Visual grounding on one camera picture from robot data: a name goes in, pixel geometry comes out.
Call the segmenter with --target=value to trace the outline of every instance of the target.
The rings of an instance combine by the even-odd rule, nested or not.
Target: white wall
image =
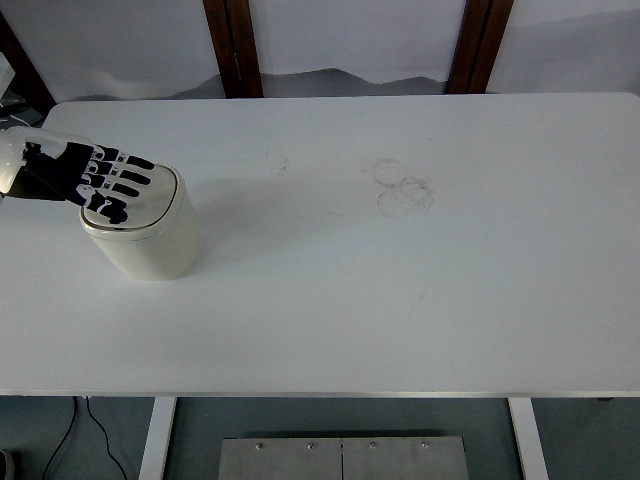
[[[250,0],[260,69],[374,83],[449,76],[464,0]]]
[[[640,0],[516,0],[494,92],[640,95]]]
[[[58,102],[168,96],[218,74],[200,0],[2,0],[0,10]]]

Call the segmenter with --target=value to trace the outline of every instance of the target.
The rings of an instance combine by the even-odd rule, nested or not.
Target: robotic hand
[[[48,130],[0,132],[0,202],[19,198],[69,200],[118,225],[127,202],[151,184],[155,164],[90,140]]]

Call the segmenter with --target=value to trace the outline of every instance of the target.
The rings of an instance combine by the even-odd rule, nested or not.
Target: container lid
[[[145,172],[145,176],[151,179],[151,183],[142,188],[136,185],[140,195],[126,198],[127,219],[124,222],[111,225],[109,218],[86,208],[82,209],[83,220],[103,231],[138,230],[158,222],[173,202],[177,178],[170,169],[159,164],[153,170]]]

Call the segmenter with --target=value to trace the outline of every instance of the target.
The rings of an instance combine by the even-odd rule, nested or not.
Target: smudge
[[[433,203],[426,180],[407,175],[397,160],[378,160],[373,166],[373,178],[383,190],[378,196],[378,208],[386,218],[405,218],[428,210]]]
[[[289,173],[290,168],[291,162],[289,162],[289,159],[287,157],[282,157],[271,166],[271,175],[284,177]]]

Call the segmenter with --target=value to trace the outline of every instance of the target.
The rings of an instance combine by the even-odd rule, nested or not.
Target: table leg
[[[525,480],[549,480],[530,398],[510,398],[511,421]]]
[[[149,422],[139,480],[162,480],[169,450],[176,397],[156,397]]]

